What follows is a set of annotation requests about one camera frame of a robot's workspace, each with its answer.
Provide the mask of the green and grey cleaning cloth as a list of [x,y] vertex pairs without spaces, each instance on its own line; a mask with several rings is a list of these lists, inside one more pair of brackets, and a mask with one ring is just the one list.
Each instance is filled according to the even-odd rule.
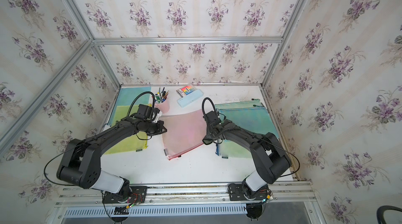
[[210,139],[210,138],[204,138],[203,140],[202,140],[202,142],[203,142],[203,144],[205,144],[205,145],[210,145],[210,144],[216,144],[217,142],[216,142],[216,140],[214,140],[214,139]]

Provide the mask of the pink mesh document bag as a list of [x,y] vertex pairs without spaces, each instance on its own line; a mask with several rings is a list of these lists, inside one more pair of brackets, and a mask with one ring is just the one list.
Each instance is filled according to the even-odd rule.
[[165,155],[169,160],[175,159],[203,144],[206,136],[206,122],[201,110],[175,116],[164,116],[162,134]]

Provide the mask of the blue mesh document bag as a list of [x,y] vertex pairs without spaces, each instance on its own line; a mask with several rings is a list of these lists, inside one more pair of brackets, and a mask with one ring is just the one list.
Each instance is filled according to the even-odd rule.
[[127,116],[128,110],[135,98],[143,92],[150,92],[151,87],[122,88],[117,96],[108,125],[112,126]]

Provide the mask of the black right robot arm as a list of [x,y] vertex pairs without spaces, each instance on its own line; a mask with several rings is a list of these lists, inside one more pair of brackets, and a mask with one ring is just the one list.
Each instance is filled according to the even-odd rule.
[[231,120],[221,120],[216,111],[204,113],[203,118],[206,122],[205,145],[229,140],[251,153],[255,171],[242,182],[242,191],[248,198],[261,191],[262,187],[276,182],[292,166],[288,153],[273,133],[253,133]]

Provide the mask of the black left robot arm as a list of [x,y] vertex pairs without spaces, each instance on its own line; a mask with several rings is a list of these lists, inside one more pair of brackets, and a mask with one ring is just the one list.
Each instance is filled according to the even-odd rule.
[[146,133],[148,137],[167,132],[164,122],[159,120],[162,112],[158,108],[139,105],[136,113],[116,122],[113,127],[84,140],[73,139],[66,147],[57,170],[57,179],[83,189],[96,189],[127,197],[128,180],[102,170],[101,157],[121,141]]

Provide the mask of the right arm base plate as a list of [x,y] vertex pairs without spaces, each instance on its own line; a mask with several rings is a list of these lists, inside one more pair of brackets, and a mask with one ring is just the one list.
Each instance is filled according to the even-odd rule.
[[260,201],[272,200],[272,191],[265,185],[253,191],[246,184],[231,183],[227,187],[230,201]]

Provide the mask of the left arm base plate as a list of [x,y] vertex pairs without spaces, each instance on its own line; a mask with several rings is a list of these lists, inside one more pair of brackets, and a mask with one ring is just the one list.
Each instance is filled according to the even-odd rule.
[[103,194],[102,203],[104,204],[132,204],[138,205],[145,202],[147,196],[147,186],[130,186],[128,193],[112,194],[105,192]]

